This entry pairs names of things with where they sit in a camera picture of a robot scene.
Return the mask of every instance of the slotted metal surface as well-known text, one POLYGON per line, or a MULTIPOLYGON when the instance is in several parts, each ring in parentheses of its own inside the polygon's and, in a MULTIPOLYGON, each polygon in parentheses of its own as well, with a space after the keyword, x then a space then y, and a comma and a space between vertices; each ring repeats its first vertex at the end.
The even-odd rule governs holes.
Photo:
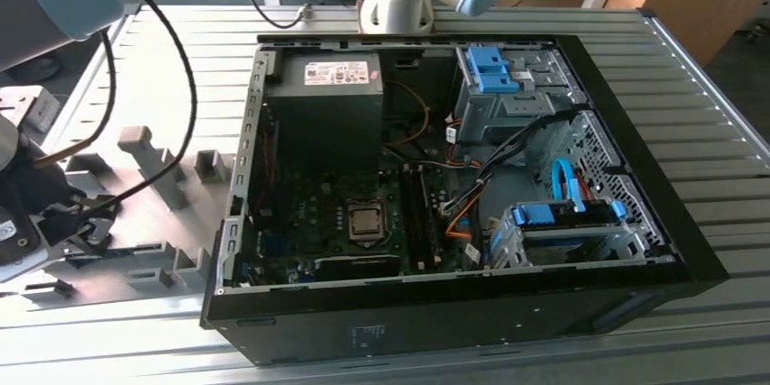
MULTIPOLYGON (((200 84, 196 140, 232 150, 256 33, 275 30, 246 7, 180 6, 166 11, 200 84)), ((267 13, 288 21, 295 11, 267 13)), ((436 383, 770 382, 767 147, 655 19, 637 12, 519 9, 473 20, 439 11, 436 21, 439 32, 581 36, 733 280, 697 298, 659 307, 611 335, 280 369, 251 367, 219 334, 199 328, 202 297, 41 311, 3 319, 8 329, 0 331, 1 347, 32 347, 0 358, 4 376, 56 378, 87 369, 107 377, 152 375, 146 379, 164 383, 367 379, 418 384, 428 380, 422 375, 436 383)), ((292 30, 355 31, 355 13, 340 7, 319 9, 314 21, 292 30)), ((136 15, 116 55, 119 98, 135 98, 138 104, 170 94, 184 98, 176 53, 150 11, 136 15)), ((100 69, 68 104, 78 106, 79 98, 104 100, 106 85, 100 69)), ((187 109, 183 103, 175 108, 187 109)), ((72 118, 84 110, 71 109, 72 118)), ((172 149, 182 128, 172 122, 158 133, 172 149)))

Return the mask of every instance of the floor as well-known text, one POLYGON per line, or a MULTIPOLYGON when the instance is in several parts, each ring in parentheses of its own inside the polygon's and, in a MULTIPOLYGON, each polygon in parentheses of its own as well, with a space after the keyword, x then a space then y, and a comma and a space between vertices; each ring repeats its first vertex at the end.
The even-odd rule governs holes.
MULTIPOLYGON (((126 0, 128 4, 140 0, 126 0)), ((332 5, 330 0, 283 0, 287 5, 332 5)), ((156 0, 160 5, 247 5, 248 0, 156 0)), ((83 43, 69 44, 56 51, 63 61, 63 71, 55 78, 41 84, 49 92, 59 94, 61 99, 72 91, 80 73, 84 70, 92 53, 96 49, 95 39, 83 43)), ((754 44, 749 44, 745 38, 737 36, 727 43, 717 55, 706 72, 717 85, 722 88, 727 97, 738 106, 762 136, 770 138, 770 36, 763 37, 754 44)), ((0 73, 0 86, 13 84, 8 76, 0 73)))

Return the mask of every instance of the aluminum extrusion table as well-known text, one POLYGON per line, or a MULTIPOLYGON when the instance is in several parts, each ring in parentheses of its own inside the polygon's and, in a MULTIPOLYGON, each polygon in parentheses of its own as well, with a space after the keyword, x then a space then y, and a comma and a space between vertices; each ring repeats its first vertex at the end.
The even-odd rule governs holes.
MULTIPOLYGON (((204 101, 192 148, 232 152, 256 34, 274 30, 246 7, 179 6, 166 12, 192 57, 204 101)), ((267 13, 287 21, 295 12, 276 7, 267 13)), ((134 375, 164 383, 770 382, 770 151, 661 23, 633 11, 497 10, 471 20, 439 10, 436 28, 581 36, 731 280, 663 305, 610 335, 266 369, 252 367, 215 331, 200 329, 202 295, 4 312, 4 377, 29 381, 87 371, 90 378, 134 375)), ((342 7, 316 9, 314 21, 292 30, 355 31, 355 12, 342 7)), ((184 100, 182 67, 152 12, 140 9, 114 35, 119 98, 130 98, 140 110, 152 110, 168 95, 184 100)), ((106 92, 103 60, 99 51, 47 150, 87 116, 88 98, 106 92)), ((166 113, 167 122, 155 127, 160 145, 171 149, 184 129, 176 119, 187 110, 180 104, 179 113, 166 113)), ((126 116, 118 111, 114 124, 126 116)))

